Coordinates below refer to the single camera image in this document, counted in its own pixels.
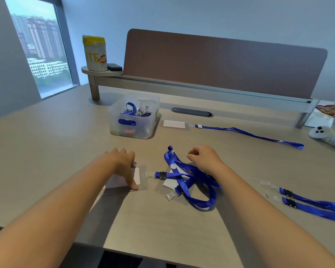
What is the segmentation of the person's right hand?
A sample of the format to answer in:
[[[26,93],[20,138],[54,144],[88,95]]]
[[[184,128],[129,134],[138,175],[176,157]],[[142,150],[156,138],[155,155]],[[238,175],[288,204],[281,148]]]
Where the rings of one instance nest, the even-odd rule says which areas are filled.
[[[216,151],[210,147],[210,156],[208,162],[204,163],[203,165],[195,165],[198,167],[199,170],[202,172],[213,176],[214,178],[218,179],[218,177],[222,176],[222,173],[228,172],[230,169],[226,166]]]

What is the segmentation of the person's left hand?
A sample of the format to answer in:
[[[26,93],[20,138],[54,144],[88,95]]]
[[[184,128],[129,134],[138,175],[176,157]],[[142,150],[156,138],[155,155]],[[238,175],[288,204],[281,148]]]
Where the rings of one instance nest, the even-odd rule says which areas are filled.
[[[117,175],[124,177],[126,182],[126,174],[134,167],[135,152],[114,148],[111,152],[105,152],[104,158],[104,165],[109,169],[108,180],[112,175]]]

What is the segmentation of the clear badge holder with card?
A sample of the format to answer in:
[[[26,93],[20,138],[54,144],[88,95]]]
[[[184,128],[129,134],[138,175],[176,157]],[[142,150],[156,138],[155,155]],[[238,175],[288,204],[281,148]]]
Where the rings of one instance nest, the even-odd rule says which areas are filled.
[[[195,128],[193,124],[188,124],[183,121],[173,121],[173,120],[161,120],[159,122],[159,127],[177,129],[177,130],[191,130]]]
[[[138,189],[130,189],[130,192],[147,190],[149,187],[146,177],[146,165],[135,165],[131,171]],[[104,185],[104,190],[107,194],[123,193],[127,192],[128,189],[129,186],[126,184],[124,177],[117,175],[112,175],[108,182]]]
[[[191,172],[190,171],[184,171],[183,169],[181,169],[179,166],[177,166],[177,168],[175,170],[178,170],[180,173],[185,173],[185,174],[190,174]],[[173,173],[173,170],[170,169],[170,167],[167,168],[166,172],[169,172],[169,173]],[[184,181],[187,181],[188,180],[188,177],[187,176],[182,176],[183,180]],[[181,205],[184,205],[184,206],[188,206],[189,205],[189,202],[188,200],[186,200],[186,198],[184,197],[183,193],[181,193],[180,195],[178,195],[176,192],[175,192],[175,188],[178,186],[178,182],[175,180],[175,179],[166,179],[166,180],[163,180],[164,182],[162,183],[162,186],[163,186],[163,192],[165,194],[165,197],[166,199],[169,201],[169,202],[175,202],[175,203],[179,203]],[[193,188],[194,188],[194,184],[189,188],[189,193],[192,195],[192,191],[193,191]]]

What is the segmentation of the person's left forearm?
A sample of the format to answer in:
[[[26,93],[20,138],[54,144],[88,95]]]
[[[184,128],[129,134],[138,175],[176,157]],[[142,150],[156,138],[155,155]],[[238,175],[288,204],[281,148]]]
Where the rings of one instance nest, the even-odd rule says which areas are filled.
[[[103,186],[118,150],[105,152],[0,230],[0,268],[58,268]]]

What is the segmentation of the person's right forearm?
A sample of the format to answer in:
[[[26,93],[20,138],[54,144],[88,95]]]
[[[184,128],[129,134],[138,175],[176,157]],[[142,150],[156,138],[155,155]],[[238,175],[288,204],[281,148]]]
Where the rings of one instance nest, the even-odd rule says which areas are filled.
[[[335,257],[224,163],[211,175],[269,268],[335,268]]]

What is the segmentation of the grey metal desk shelf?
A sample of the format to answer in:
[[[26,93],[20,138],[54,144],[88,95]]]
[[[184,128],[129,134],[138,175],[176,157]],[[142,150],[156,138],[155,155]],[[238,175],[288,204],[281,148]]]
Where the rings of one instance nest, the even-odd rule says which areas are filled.
[[[86,66],[81,67],[81,71],[88,76],[91,97],[94,101],[100,99],[99,86],[107,86],[126,90],[181,96],[185,98],[256,106],[260,108],[288,110],[299,113],[294,122],[294,127],[298,129],[306,123],[311,113],[320,103],[320,99],[293,98],[251,91],[222,89],[181,82],[127,76],[123,75],[123,72],[121,71],[90,71]]]

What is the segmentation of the clear plastic storage bin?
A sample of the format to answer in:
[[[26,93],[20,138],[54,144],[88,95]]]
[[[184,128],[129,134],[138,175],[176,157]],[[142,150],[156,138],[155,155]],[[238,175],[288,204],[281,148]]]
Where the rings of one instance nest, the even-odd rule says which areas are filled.
[[[160,96],[127,93],[108,108],[112,135],[150,139],[159,118]]]

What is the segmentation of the brown desk partition panel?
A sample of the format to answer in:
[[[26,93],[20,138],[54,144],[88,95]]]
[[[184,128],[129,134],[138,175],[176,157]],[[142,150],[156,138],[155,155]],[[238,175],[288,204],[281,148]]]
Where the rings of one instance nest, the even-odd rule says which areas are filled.
[[[326,49],[131,29],[124,75],[310,99]]]

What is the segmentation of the white paper sheet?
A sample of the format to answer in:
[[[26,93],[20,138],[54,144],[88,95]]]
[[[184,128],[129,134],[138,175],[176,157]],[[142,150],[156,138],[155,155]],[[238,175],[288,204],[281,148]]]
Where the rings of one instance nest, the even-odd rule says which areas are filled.
[[[304,126],[307,127],[319,127],[327,126],[332,127],[334,119],[321,112],[313,112],[308,120],[305,122]]]

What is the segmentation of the white handheld controller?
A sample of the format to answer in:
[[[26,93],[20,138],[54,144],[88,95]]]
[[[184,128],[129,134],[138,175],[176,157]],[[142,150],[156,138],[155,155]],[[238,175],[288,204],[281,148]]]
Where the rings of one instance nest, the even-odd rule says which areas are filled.
[[[328,126],[318,126],[309,131],[309,137],[320,139],[335,148],[335,131]]]

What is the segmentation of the white canister with yellow lid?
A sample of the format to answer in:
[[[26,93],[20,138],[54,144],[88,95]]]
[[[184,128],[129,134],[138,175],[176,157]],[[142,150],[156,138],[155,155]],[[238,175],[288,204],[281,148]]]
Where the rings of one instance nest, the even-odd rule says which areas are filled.
[[[105,38],[99,36],[83,35],[87,68],[89,71],[108,71]]]

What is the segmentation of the window with grey frame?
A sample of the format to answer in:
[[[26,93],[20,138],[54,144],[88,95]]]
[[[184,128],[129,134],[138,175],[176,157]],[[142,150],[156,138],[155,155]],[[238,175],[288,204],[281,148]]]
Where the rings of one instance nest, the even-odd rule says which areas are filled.
[[[42,99],[79,85],[61,0],[5,0]]]

